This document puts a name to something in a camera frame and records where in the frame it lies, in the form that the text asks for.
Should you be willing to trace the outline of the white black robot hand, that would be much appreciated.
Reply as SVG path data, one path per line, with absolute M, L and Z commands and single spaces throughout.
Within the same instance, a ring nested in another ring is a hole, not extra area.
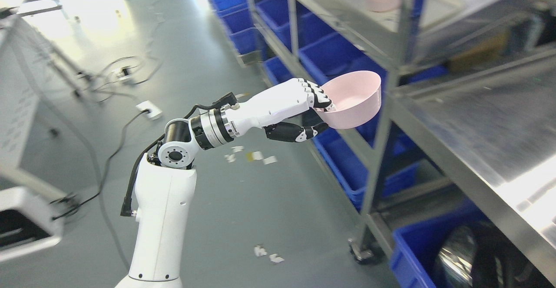
M 241 137 L 252 128 L 262 129 L 268 139 L 289 143 L 307 141 L 328 128 L 326 123 L 299 126 L 285 120 L 310 109 L 335 110 L 335 104 L 318 84 L 303 78 L 291 78 L 268 88 L 236 108 L 224 110 L 224 131 L 232 138 Z

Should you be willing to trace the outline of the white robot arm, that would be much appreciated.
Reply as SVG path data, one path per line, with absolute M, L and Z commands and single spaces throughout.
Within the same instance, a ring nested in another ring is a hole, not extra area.
M 194 105 L 204 113 L 170 120 L 135 161 L 121 215 L 135 217 L 139 228 L 129 272 L 118 288 L 183 287 L 182 251 L 197 181 L 193 161 L 201 150 L 233 139 L 225 110 L 235 106 L 233 93 L 210 106 Z

